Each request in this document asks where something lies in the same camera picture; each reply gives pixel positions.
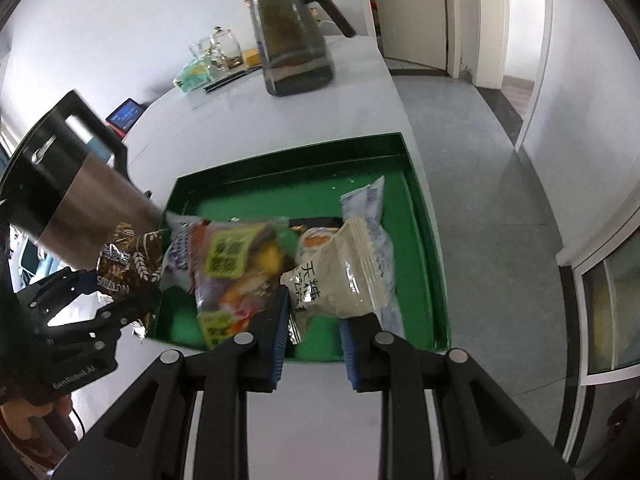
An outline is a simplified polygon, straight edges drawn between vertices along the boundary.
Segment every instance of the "silver bolt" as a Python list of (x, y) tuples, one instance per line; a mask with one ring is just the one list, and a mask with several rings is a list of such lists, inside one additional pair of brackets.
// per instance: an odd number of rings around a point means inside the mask
[(239, 345), (248, 345), (254, 340), (254, 335), (251, 332), (239, 332), (234, 336), (234, 341)]
[(469, 354), (461, 348), (454, 348), (451, 352), (449, 352), (449, 359), (461, 365), (462, 363), (466, 363), (466, 361), (469, 359)]
[(379, 345), (390, 345), (396, 338), (391, 332), (378, 332), (373, 339)]
[(177, 350), (165, 350), (160, 355), (160, 360), (166, 365), (172, 365), (178, 359), (180, 359), (180, 352)]

